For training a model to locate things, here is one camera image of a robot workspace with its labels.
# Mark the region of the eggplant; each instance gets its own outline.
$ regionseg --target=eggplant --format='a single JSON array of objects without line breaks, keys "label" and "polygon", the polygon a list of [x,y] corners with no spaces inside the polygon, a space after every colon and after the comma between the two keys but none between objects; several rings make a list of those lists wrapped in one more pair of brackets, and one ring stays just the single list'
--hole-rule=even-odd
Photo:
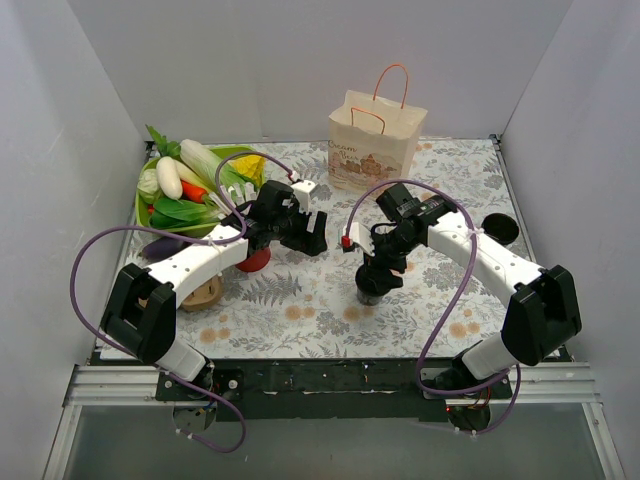
[{"label": "eggplant", "polygon": [[145,246],[140,256],[151,262],[159,262],[175,255],[189,246],[189,242],[176,240],[175,238],[160,237]]}]

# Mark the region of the tabletop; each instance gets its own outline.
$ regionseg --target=tabletop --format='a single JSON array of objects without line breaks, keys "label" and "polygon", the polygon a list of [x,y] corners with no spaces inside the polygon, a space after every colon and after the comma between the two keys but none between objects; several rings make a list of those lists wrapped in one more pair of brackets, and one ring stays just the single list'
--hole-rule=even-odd
[{"label": "tabletop", "polygon": [[[177,311],[177,334],[210,358],[374,358],[417,357],[462,279],[463,269],[428,248],[407,258],[404,287],[375,307],[356,298],[358,252],[343,253],[340,233],[359,195],[338,190],[327,178],[327,142],[251,145],[318,184],[313,207],[328,213],[327,252],[309,258],[279,244],[259,272],[232,267],[223,272],[224,296],[214,307],[195,313]],[[268,165],[268,174],[284,174]],[[490,140],[421,139],[409,178],[423,181],[458,199],[476,225],[490,213],[516,218],[505,177]],[[414,195],[430,194],[409,187]],[[384,221],[374,202],[365,201],[356,220],[371,226]],[[135,232],[126,263],[145,265],[139,252],[153,239]],[[522,234],[508,247],[529,259]],[[469,283],[430,356],[451,357],[500,330],[505,308],[475,279]],[[125,355],[104,346],[102,359]]]}]

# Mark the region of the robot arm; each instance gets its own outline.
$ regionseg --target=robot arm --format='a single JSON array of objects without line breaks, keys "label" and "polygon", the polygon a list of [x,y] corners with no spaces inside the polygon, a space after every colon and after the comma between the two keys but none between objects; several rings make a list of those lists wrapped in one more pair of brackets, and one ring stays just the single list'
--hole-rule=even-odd
[{"label": "robot arm", "polygon": [[241,231],[239,219],[231,215],[205,237],[210,245],[192,245],[146,269],[135,264],[123,267],[107,302],[102,329],[142,363],[206,384],[208,359],[176,337],[176,309],[204,282],[272,240],[309,256],[324,252],[327,215],[309,211],[314,187],[309,181],[288,186],[269,180],[254,202],[238,207],[247,223],[242,238],[213,244]]},{"label": "robot arm", "polygon": [[[356,273],[363,303],[374,305],[402,286],[402,278],[391,270],[404,273],[406,255],[418,245],[467,266],[471,235],[455,206],[439,196],[420,202],[401,184],[389,188],[376,202],[394,228],[378,233],[376,226],[368,231],[354,223],[349,239],[364,252]],[[581,329],[575,286],[566,269],[545,270],[484,233],[477,240],[473,275],[507,307],[507,314],[499,333],[463,351],[451,369],[430,382],[440,390],[474,386],[516,363],[536,365]],[[345,250],[355,247],[346,243]]]}]

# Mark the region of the white wall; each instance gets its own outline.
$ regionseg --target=white wall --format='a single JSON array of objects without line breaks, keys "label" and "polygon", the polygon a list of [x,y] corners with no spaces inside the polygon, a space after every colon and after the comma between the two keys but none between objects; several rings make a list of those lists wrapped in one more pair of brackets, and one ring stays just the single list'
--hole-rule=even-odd
[{"label": "white wall", "polygon": [[[64,0],[0,0],[0,44],[0,477],[35,479],[93,341],[70,307],[71,263],[125,221],[143,143]],[[96,322],[120,242],[83,270]]]},{"label": "white wall", "polygon": [[628,478],[640,478],[640,2],[574,0],[504,135],[543,264],[574,274],[572,343],[604,393]]},{"label": "white wall", "polygon": [[138,129],[208,141],[326,139],[345,91],[396,61],[426,133],[502,133],[571,3],[69,1]]}]

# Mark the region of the black cup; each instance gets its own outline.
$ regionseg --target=black cup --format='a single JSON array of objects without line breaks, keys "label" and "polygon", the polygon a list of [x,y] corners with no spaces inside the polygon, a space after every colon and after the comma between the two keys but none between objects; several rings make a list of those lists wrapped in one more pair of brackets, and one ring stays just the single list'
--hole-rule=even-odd
[{"label": "black cup", "polygon": [[509,215],[504,213],[492,213],[482,221],[484,233],[493,238],[502,246],[507,246],[516,241],[520,234],[520,227]]}]

